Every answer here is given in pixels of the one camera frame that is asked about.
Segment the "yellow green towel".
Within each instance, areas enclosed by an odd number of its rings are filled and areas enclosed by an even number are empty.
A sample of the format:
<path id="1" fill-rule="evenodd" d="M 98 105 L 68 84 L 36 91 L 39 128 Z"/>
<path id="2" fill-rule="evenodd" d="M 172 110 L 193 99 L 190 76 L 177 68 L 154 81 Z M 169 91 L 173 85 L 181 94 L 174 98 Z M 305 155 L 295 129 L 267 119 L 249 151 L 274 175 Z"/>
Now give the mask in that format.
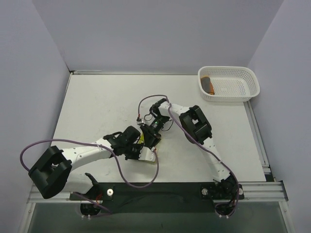
<path id="1" fill-rule="evenodd" d="M 143 134 L 140 135 L 140 138 L 139 138 L 139 140 L 138 140 L 138 143 L 139 143 L 140 145 L 142 145 L 142 147 L 145 147 L 145 145 L 144 145 L 144 137 L 143 137 Z M 155 151 L 156 151 L 155 146 L 153 146 L 153 147 L 151 148 L 151 151 L 153 151 L 153 152 L 155 153 Z"/>

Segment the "aluminium frame rail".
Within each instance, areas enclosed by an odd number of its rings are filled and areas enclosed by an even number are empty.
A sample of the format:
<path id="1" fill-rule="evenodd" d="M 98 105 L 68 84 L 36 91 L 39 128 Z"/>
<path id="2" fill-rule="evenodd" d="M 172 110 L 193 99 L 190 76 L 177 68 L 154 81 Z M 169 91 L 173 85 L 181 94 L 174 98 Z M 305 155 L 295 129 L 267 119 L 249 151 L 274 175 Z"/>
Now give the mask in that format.
<path id="1" fill-rule="evenodd" d="M 86 194 L 73 191 L 61 191 L 51 198 L 44 198 L 35 186 L 28 197 L 28 203 L 66 201 L 84 202 L 95 201 L 96 197 L 102 194 L 101 201 L 116 201 L 120 197 L 146 197 L 154 198 L 156 195 L 173 195 L 174 197 L 195 198 L 201 200 L 214 200 L 214 202 L 229 201 L 236 194 L 231 188 L 231 184 L 226 183 L 228 191 L 224 191 L 214 182 L 191 182 L 191 183 L 154 183 L 153 185 L 138 189 L 128 186 L 126 183 L 99 183 L 91 188 Z M 283 182 L 240 182 L 238 201 L 288 201 L 288 196 Z"/>

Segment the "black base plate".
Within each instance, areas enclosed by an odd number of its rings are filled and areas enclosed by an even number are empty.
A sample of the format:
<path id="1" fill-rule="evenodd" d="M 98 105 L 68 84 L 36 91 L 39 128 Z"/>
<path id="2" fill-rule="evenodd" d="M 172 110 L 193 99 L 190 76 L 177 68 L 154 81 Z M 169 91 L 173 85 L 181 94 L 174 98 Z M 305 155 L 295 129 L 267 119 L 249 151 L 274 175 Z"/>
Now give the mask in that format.
<path id="1" fill-rule="evenodd" d="M 236 194 L 229 201 L 214 202 L 214 200 L 197 200 L 195 198 L 174 197 L 173 195 L 159 195 L 146 197 L 120 197 L 116 201 L 101 201 L 102 194 L 86 203 L 80 202 L 80 211 L 84 215 L 99 216 L 100 214 L 125 213 L 220 213 L 230 215 L 235 211 L 239 195 Z"/>

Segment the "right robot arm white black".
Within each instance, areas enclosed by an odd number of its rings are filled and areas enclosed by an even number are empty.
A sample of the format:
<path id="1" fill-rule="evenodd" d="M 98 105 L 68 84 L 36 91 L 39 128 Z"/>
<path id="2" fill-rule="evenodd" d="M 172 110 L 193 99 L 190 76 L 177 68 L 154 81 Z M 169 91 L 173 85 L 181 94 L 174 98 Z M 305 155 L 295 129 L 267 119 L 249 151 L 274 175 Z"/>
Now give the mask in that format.
<path id="1" fill-rule="evenodd" d="M 226 199 L 232 193 L 239 194 L 238 179 L 222 161 L 213 141 L 211 124 L 199 106 L 181 106 L 162 98 L 150 107 L 149 114 L 154 118 L 150 124 L 143 122 L 140 114 L 137 117 L 137 124 L 142 130 L 146 146 L 154 147 L 161 139 L 159 131 L 167 122 L 174 122 L 188 141 L 195 144 L 203 154 L 216 186 L 216 195 Z"/>

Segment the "white plastic perforated basket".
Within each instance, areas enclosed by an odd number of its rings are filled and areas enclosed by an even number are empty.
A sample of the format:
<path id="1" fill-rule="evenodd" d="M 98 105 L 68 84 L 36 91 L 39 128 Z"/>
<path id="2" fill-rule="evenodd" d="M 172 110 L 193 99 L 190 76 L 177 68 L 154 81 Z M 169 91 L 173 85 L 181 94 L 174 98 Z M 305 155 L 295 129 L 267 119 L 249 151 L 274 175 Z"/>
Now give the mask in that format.
<path id="1" fill-rule="evenodd" d="M 258 96 L 260 85 L 255 73 L 246 67 L 205 66 L 198 70 L 198 84 L 201 97 L 211 102 L 246 102 Z M 215 95 L 209 95 L 200 79 L 209 76 Z"/>

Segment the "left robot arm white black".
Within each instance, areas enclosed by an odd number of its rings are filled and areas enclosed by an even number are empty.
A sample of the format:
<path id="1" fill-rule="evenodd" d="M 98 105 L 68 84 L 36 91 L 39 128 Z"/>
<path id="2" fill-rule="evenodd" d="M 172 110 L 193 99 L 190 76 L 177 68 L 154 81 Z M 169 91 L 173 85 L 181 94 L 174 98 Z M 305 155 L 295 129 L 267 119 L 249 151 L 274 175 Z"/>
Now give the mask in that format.
<path id="1" fill-rule="evenodd" d="M 126 160 L 153 162 L 155 155 L 144 143 L 137 143 L 141 133 L 133 126 L 124 132 L 108 134 L 80 147 L 49 147 L 31 167 L 29 176 L 44 199 L 60 193 L 71 171 L 101 159 L 124 155 Z"/>

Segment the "orange grey towel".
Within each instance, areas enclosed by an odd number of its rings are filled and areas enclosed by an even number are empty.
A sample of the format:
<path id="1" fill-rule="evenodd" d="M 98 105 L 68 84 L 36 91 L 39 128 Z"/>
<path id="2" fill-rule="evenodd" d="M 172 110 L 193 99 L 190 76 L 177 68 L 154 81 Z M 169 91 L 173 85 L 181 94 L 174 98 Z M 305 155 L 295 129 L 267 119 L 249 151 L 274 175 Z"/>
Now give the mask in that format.
<path id="1" fill-rule="evenodd" d="M 209 95 L 215 95 L 214 88 L 209 76 L 200 79 L 202 89 Z"/>

